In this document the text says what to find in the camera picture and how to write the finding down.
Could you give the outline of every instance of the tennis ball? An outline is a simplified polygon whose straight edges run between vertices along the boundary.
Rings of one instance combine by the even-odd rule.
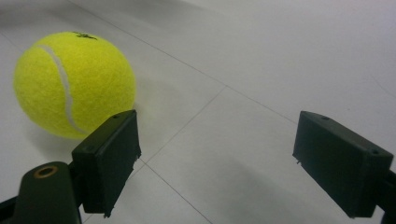
[[[19,58],[14,90],[23,111],[50,133],[84,138],[134,104],[131,66],[96,35],[48,35]]]

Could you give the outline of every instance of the white tile floor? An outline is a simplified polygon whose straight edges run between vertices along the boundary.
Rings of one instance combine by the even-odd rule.
[[[291,153],[308,110],[396,154],[395,15],[390,0],[0,0],[0,201],[71,161],[79,141],[26,118],[12,76],[37,39],[81,31],[134,68],[143,150],[112,216],[85,223],[379,223],[349,219]]]

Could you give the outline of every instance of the screw hole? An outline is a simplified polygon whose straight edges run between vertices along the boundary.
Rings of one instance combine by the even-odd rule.
[[[47,178],[49,176],[54,175],[56,172],[58,172],[58,167],[45,166],[45,167],[40,168],[37,171],[35,171],[35,178],[36,179]]]
[[[93,152],[95,150],[95,147],[88,145],[88,146],[83,147],[82,150],[85,152]]]
[[[379,154],[379,151],[376,150],[376,149],[372,149],[372,153],[375,154],[375,155],[378,155],[378,154]]]

